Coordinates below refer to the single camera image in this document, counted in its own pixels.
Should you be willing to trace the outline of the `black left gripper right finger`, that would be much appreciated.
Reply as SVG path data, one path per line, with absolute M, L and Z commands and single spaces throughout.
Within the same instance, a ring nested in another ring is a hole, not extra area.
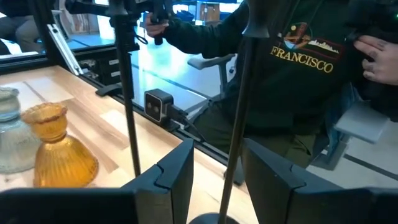
M 344 189 L 245 139 L 242 162 L 259 223 L 397 224 L 397 189 Z

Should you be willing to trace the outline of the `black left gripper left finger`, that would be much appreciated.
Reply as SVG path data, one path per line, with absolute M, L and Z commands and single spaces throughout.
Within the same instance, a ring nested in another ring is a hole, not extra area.
M 193 152 L 193 141 L 184 140 L 120 188 L 21 188 L 1 192 L 1 223 L 186 223 Z

